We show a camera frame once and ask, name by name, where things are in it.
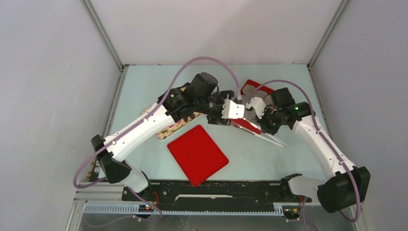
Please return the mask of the white handled metal tongs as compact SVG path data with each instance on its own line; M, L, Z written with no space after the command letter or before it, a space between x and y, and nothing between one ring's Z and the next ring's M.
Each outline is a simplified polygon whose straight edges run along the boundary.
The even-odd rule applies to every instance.
M242 127L242 126L237 126L237 128L239 128L239 129L242 129L242 130L244 130L244 131L246 131L246 132L249 132L250 134L252 134L252 135L254 135L255 137L257 137L257 138L260 138L260 139L263 139L263 140L265 140L265 141L268 141L268 142L270 142L270 143L272 143L272 144L274 144L274 145L277 145L277 146L280 146L280 147L287 147L287 144L286 143L284 143L284 142L282 142L281 140L279 140L279 139L275 139L273 136L271 136L271 135L262 135L262 134L257 134L257 133L255 133L255 132L253 132L253 131L250 131L249 129L246 129L246 128L244 128L244 127Z

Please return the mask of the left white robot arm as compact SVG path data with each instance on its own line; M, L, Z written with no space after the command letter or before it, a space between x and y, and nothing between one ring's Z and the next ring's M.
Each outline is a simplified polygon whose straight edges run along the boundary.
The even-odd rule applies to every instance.
M144 172L127 163L127 156L158 131L186 120L194 113L206 115L210 124L229 125L230 120L223 117L223 105L234 99L234 91L220 90L218 80L206 72L196 74L191 82L181 87L170 88L143 115L123 129L106 137L95 135L91 139L105 174L101 180L128 185L140 200L149 199L152 194L150 180Z

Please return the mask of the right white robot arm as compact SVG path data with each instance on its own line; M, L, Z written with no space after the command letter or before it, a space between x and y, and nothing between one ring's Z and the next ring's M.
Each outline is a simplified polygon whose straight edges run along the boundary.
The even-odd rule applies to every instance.
M288 126L307 145L321 167L325 180L292 174L282 178L280 196L292 201L301 195L318 201L328 213L364 202L370 181L366 167L357 167L327 136L309 103L296 103L287 88L271 93L273 107L264 108L258 119L262 132L274 135Z

